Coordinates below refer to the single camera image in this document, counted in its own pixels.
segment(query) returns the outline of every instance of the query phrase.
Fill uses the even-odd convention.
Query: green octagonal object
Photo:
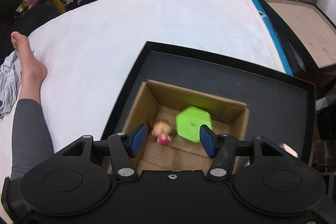
[[[197,107],[187,107],[176,115],[176,131],[178,135],[194,143],[199,143],[200,141],[200,127],[203,124],[212,129],[210,114]]]

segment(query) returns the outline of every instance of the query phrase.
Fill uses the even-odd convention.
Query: gray pants
[[[53,155],[53,146],[40,104],[31,99],[17,102],[12,133],[11,180]]]

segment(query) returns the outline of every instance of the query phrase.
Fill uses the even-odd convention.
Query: bed
[[[253,0],[99,0],[41,26],[29,39],[48,69],[41,105],[54,151],[82,135],[101,138],[146,41],[214,52],[291,75],[265,20]],[[1,186],[11,173],[15,107],[0,120]]]

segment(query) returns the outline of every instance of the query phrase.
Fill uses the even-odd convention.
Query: silver bolt
[[[118,174],[121,175],[122,177],[129,177],[133,175],[135,172],[131,168],[121,168],[118,170]]]
[[[168,175],[168,178],[169,179],[177,179],[177,175],[170,174],[170,175]]]
[[[223,177],[226,175],[226,170],[222,168],[214,168],[210,170],[210,174],[215,177]]]

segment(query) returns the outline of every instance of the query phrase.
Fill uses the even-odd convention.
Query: blue fabric edge
[[[285,55],[285,53],[284,53],[284,51],[283,51],[283,49],[282,49],[282,47],[280,45],[280,41],[278,39],[278,35],[274,31],[273,26],[271,24],[271,21],[269,20],[268,16],[266,15],[265,10],[262,8],[262,6],[261,6],[261,4],[259,3],[258,0],[252,0],[252,2],[254,4],[254,6],[256,7],[256,9],[258,10],[259,14],[261,14],[260,16],[263,19],[263,22],[265,23],[269,34],[271,35],[271,38],[273,40],[275,48],[278,51],[278,54],[279,54],[281,63],[283,65],[283,68],[285,70],[285,73],[288,74],[288,75],[290,75],[290,76],[293,76],[293,73],[292,73],[292,70],[291,70],[291,68],[289,66],[287,57],[286,57],[286,55]]]

